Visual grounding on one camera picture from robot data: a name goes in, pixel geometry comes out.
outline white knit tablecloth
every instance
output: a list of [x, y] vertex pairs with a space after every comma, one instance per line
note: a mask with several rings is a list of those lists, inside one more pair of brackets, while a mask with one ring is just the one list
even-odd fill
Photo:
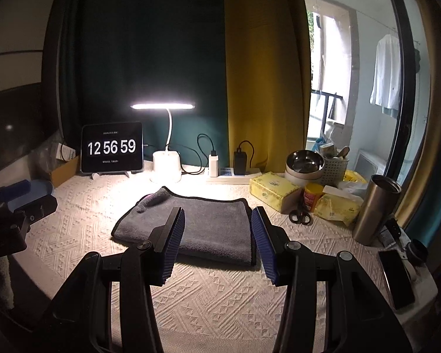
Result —
[[[102, 256], [126, 247], [111, 239], [116, 221], [144, 195], [160, 184], [149, 172], [106, 175], [96, 180], [74, 176], [54, 195], [57, 211], [31, 227], [26, 242], [63, 279], [90, 251]], [[231, 200], [246, 198], [250, 207], [264, 206], [271, 223], [283, 227], [289, 238], [314, 252], [335, 255], [350, 251], [387, 299], [377, 262], [378, 249], [356, 243], [351, 232], [323, 219], [311, 226], [296, 225], [250, 195], [246, 185], [209, 185], [202, 176], [184, 175], [168, 185], [185, 196]], [[176, 263], [163, 287], [152, 287], [156, 320], [165, 352], [271, 352], [279, 327], [285, 287], [274, 287], [264, 270], [241, 270], [207, 260], [196, 265]], [[314, 351], [325, 338], [325, 285], [318, 285]], [[113, 338], [120, 343], [118, 284], [113, 284]]]

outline stainless steel tumbler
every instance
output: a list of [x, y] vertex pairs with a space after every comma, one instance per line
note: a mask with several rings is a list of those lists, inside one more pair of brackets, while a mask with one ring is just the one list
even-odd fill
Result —
[[368, 246], [391, 214], [402, 191], [400, 185], [383, 175], [370, 177], [365, 200], [359, 211], [353, 239]]

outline scissors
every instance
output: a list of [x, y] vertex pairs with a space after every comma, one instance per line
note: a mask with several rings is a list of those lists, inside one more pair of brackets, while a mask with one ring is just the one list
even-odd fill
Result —
[[309, 225], [312, 223], [312, 217], [304, 209], [302, 200], [297, 204], [297, 208], [289, 213], [289, 220], [294, 224]]

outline white lamp base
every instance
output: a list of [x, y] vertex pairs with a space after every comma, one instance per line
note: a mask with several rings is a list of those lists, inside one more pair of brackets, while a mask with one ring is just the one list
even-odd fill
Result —
[[153, 161], [151, 181], [167, 184], [181, 180], [180, 156], [176, 151], [156, 151], [153, 153]]

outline cardboard box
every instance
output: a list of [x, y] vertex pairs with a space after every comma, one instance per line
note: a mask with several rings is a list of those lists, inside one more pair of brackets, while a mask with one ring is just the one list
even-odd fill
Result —
[[69, 180], [80, 171], [80, 157], [76, 156], [69, 160], [65, 165], [57, 167], [52, 172], [48, 173], [47, 179], [52, 182], [54, 187], [59, 187], [62, 183]]
[[250, 179], [250, 194], [281, 214], [288, 214], [297, 206], [301, 193], [300, 187], [273, 173]]

